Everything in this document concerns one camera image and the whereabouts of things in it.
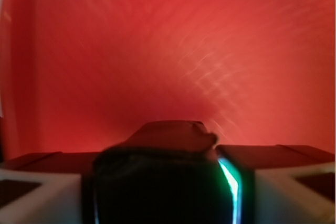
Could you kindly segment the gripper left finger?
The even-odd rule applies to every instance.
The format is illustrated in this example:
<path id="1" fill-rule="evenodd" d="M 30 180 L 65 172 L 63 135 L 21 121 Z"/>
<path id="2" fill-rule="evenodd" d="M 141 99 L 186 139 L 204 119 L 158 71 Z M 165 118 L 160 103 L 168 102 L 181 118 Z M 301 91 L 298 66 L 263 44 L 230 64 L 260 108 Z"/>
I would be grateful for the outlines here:
<path id="1" fill-rule="evenodd" d="M 1 223 L 94 223 L 94 156 L 31 153 L 1 163 Z"/>

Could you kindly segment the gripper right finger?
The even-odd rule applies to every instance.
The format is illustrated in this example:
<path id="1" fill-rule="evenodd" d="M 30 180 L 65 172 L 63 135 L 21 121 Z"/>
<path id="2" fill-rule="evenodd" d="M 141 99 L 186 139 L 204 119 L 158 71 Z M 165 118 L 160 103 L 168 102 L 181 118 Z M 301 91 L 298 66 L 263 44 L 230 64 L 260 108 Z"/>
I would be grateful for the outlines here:
<path id="1" fill-rule="evenodd" d="M 219 145 L 233 223 L 335 223 L 335 155 L 308 145 Z"/>

